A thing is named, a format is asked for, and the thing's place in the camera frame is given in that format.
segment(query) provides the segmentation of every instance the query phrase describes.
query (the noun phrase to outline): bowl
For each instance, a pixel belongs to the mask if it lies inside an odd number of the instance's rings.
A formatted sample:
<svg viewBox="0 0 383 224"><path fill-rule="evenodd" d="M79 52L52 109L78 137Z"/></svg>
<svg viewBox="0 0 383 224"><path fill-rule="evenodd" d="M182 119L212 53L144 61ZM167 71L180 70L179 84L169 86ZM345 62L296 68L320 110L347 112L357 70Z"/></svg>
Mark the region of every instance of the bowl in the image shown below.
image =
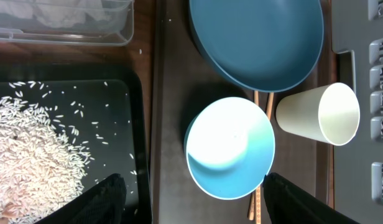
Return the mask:
<svg viewBox="0 0 383 224"><path fill-rule="evenodd" d="M323 45L320 0L189 0L197 49L228 81L288 90L315 67Z"/></svg>
<svg viewBox="0 0 383 224"><path fill-rule="evenodd" d="M207 106L185 135L187 166L208 195L232 200L254 191L274 159L274 132L266 114L244 98Z"/></svg>

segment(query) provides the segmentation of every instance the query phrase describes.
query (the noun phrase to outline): rice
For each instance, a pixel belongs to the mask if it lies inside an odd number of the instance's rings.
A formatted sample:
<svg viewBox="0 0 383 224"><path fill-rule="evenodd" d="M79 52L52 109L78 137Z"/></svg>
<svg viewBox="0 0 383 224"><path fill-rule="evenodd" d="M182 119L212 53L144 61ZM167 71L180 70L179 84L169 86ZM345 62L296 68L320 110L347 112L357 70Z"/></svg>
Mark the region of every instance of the rice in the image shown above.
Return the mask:
<svg viewBox="0 0 383 224"><path fill-rule="evenodd" d="M38 104L0 102L0 218L11 212L17 218L10 223L35 223L82 194L83 159L90 152L71 150Z"/></svg>

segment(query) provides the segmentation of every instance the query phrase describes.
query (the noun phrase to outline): tray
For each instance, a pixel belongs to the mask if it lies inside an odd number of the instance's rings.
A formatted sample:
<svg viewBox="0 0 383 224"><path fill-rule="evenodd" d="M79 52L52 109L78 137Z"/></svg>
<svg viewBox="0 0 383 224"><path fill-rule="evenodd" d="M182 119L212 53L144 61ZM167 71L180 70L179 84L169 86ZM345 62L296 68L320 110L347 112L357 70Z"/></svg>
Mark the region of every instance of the tray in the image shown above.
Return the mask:
<svg viewBox="0 0 383 224"><path fill-rule="evenodd" d="M30 88L30 84L13 89L8 82L40 81ZM11 65L0 67L0 99L2 96L16 97L15 91L22 90L24 100L53 108L50 119L60 118L69 141L69 125L80 131L76 143L89 141L92 157L85 169L88 175L82 178L85 191L95 185L95 179L118 173L124 177L127 186L127 199L122 215L123 223L151 223L149 172L145 150L145 132L141 84L137 75L119 65ZM42 95L52 91L45 98ZM75 110L83 111L83 118ZM62 132L57 126L56 132ZM97 139L96 134L104 137Z"/></svg>

